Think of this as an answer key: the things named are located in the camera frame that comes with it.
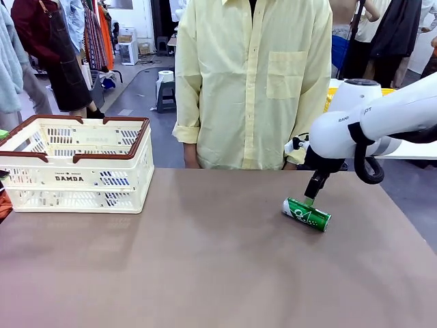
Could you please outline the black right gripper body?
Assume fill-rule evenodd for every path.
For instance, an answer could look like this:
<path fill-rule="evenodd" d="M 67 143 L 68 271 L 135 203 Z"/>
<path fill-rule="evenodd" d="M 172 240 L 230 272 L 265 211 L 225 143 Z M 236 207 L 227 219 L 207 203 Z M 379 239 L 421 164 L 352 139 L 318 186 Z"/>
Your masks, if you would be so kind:
<path fill-rule="evenodd" d="M 305 162 L 309 169 L 313 171 L 320 171 L 327 174 L 334 174 L 341 170 L 343 159 L 327 159 L 321 157 L 313 151 L 311 146 L 308 146 L 305 155 Z"/>

